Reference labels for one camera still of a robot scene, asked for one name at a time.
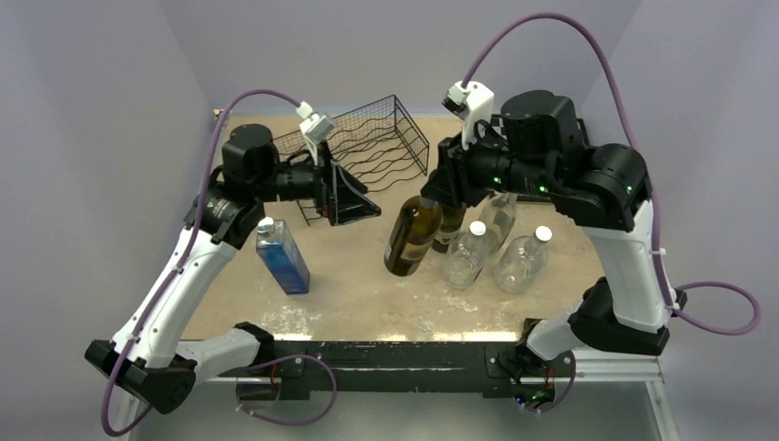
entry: black metal bar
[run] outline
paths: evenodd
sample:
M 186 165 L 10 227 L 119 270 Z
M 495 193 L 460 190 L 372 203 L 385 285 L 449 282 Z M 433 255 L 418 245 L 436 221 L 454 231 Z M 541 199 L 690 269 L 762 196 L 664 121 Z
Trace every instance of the black metal bar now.
M 511 354 L 516 342 L 290 342 L 275 341 L 275 356 L 307 354 L 335 373 L 338 390 L 360 392 L 480 393 L 484 398 L 511 398 L 515 385 L 495 358 Z M 555 377 L 570 368 L 553 362 Z M 227 377 L 251 377 L 234 370 Z M 312 391 L 332 390 L 327 372 L 301 359 L 278 365 L 282 400 L 307 400 Z

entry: white bottle cap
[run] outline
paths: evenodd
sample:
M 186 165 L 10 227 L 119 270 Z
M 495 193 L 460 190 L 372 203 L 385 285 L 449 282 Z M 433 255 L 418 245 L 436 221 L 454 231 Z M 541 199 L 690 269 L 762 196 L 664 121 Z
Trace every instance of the white bottle cap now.
M 536 239 L 540 242 L 547 243 L 552 240 L 552 230 L 549 227 L 541 225 L 536 228 Z
M 480 220 L 476 220 L 470 223 L 469 230 L 474 236 L 483 236 L 487 232 L 487 225 L 484 225 L 484 222 Z
M 273 218 L 264 217 L 262 220 L 260 220 L 260 223 L 257 224 L 257 232 L 260 233 L 270 233 L 273 231 Z

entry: blue bottle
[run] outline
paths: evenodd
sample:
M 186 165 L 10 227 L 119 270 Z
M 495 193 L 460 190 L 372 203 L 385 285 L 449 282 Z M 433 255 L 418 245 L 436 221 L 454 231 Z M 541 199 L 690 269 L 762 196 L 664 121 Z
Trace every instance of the blue bottle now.
M 257 254 L 287 294 L 309 292 L 310 273 L 284 220 L 264 218 L 257 225 Z

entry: bottle label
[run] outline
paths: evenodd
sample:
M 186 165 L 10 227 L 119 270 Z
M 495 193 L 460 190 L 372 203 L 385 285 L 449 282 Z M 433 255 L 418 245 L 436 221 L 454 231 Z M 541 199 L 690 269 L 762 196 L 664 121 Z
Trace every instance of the bottle label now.
M 406 261 L 421 260 L 433 244 L 432 240 L 427 240 L 424 243 L 406 243 L 401 251 L 401 259 Z
M 308 268 L 298 266 L 296 258 L 288 253 L 281 243 L 274 243 L 257 250 L 271 275 L 287 294 L 305 294 L 309 292 L 310 273 Z
M 389 236 L 387 249 L 384 250 L 384 260 L 390 260 L 393 245 L 399 246 L 400 248 L 403 247 L 402 244 L 407 239 L 408 230 L 409 227 L 411 227 L 412 222 L 413 218 L 409 218 L 407 215 L 404 216 L 401 211 L 401 214 L 398 215 L 398 219 L 395 220 L 395 226 L 392 227 L 392 234 Z
M 443 244 L 443 245 L 449 245 L 459 234 L 458 231 L 454 232 L 438 232 L 438 234 L 435 236 L 435 239 Z

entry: clear plastic bottle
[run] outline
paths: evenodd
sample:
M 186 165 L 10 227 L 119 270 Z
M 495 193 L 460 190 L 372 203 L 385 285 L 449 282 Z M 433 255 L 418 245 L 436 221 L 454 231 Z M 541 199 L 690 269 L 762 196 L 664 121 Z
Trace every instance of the clear plastic bottle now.
M 490 250 L 484 241 L 487 227 L 476 220 L 470 224 L 467 232 L 462 232 L 449 245 L 444 263 L 444 280 L 454 288 L 465 289 L 479 276 Z
M 522 292 L 547 265 L 547 242 L 552 230 L 540 226 L 532 236 L 517 237 L 506 247 L 501 261 L 495 267 L 495 281 L 505 291 Z
M 501 249 L 516 222 L 516 194 L 502 193 L 490 199 L 479 215 L 487 226 L 487 247 L 490 254 Z

